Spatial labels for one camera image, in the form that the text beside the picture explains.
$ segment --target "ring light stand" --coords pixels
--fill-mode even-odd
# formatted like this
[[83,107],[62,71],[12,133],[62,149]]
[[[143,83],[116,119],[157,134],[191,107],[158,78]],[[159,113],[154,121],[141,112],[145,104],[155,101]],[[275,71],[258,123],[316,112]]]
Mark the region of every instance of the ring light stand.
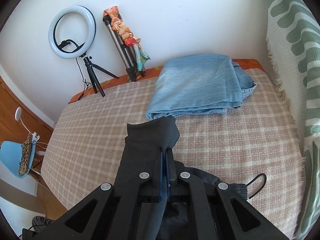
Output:
[[[73,40],[64,40],[59,45],[56,41],[55,34],[56,34],[57,25],[58,25],[59,21],[62,19],[62,17],[70,12],[76,12],[76,13],[81,14],[81,16],[87,22],[87,26],[88,26],[88,30],[89,30],[87,40],[83,44],[81,44],[80,46],[78,46]],[[97,79],[97,76],[95,75],[95,73],[93,71],[93,68],[98,69],[98,70],[102,71],[103,73],[106,73],[114,78],[119,78],[119,77],[117,77],[116,75],[112,74],[111,72],[105,70],[104,68],[102,68],[96,64],[93,64],[90,61],[90,59],[92,59],[92,57],[86,56],[87,50],[91,46],[91,44],[94,40],[95,34],[96,34],[96,22],[93,17],[93,14],[87,8],[85,8],[83,6],[73,5],[68,8],[63,9],[55,16],[55,18],[52,20],[52,23],[49,27],[49,37],[48,38],[49,38],[49,44],[50,44],[51,49],[59,57],[62,57],[65,59],[72,59],[72,58],[81,57],[84,60],[84,64],[87,68],[88,75],[89,75],[94,93],[97,93],[97,88],[96,88],[96,86],[97,86],[101,95],[104,97],[105,93],[104,93],[104,91],[103,91],[103,89]],[[73,43],[77,48],[71,52],[63,50],[63,48],[65,46],[69,45],[70,43]]]

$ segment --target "white desk lamp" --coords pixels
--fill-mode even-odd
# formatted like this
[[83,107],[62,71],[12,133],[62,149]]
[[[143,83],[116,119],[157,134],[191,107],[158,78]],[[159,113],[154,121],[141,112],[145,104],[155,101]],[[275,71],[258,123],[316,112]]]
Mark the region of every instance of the white desk lamp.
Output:
[[34,132],[34,133],[30,132],[30,130],[24,125],[23,121],[21,120],[21,113],[22,113],[22,109],[21,109],[21,107],[18,107],[16,110],[16,113],[14,115],[14,118],[16,119],[16,121],[20,120],[21,123],[23,124],[24,128],[26,128],[27,131],[32,134],[32,141],[34,141],[34,140],[38,141],[40,139],[40,135],[37,135],[36,132]]

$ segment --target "ring light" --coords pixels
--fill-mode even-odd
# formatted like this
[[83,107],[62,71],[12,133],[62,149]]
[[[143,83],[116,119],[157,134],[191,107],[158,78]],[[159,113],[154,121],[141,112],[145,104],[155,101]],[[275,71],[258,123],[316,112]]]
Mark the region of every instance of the ring light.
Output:
[[[63,50],[61,46],[57,44],[56,37],[55,37],[55,32],[56,32],[58,22],[61,20],[63,16],[65,16],[70,12],[81,14],[81,16],[86,20],[88,30],[89,30],[87,40],[85,41],[85,43],[80,45],[78,48],[76,48],[72,52]],[[49,28],[49,44],[53,52],[57,54],[59,57],[62,57],[65,59],[77,58],[83,55],[89,49],[89,47],[91,46],[94,40],[95,34],[96,34],[96,22],[94,20],[92,13],[86,7],[79,6],[79,5],[72,5],[60,11],[52,20],[52,23]]]

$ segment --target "striped fabric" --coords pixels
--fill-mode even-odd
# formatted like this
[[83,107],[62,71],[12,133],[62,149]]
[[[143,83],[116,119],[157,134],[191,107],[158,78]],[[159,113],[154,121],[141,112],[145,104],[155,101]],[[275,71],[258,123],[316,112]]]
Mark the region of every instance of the striped fabric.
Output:
[[303,239],[320,214],[320,27],[302,0],[268,2],[268,47],[291,101],[306,159],[306,189],[296,232],[296,238]]
[[[270,78],[260,69],[247,73],[257,83],[242,106],[227,114],[186,115],[176,124],[180,138],[174,158],[227,183],[268,176],[249,202],[289,238],[302,199],[302,156],[292,117]],[[44,156],[42,176],[70,209],[104,182],[113,184],[127,136],[126,124],[148,121],[145,112],[156,78],[126,83],[69,104],[61,114]],[[262,184],[255,182],[249,195]]]

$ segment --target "leopard print cushion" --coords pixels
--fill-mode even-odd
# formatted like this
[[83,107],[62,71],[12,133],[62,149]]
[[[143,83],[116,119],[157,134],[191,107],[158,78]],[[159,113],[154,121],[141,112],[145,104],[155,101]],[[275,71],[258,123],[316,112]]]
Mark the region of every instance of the leopard print cushion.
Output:
[[18,170],[18,173],[20,175],[25,174],[28,172],[28,163],[29,163],[29,157],[30,157],[30,151],[31,151],[31,144],[32,144],[32,134],[28,134],[28,139],[21,145],[22,147],[22,158],[20,167]]

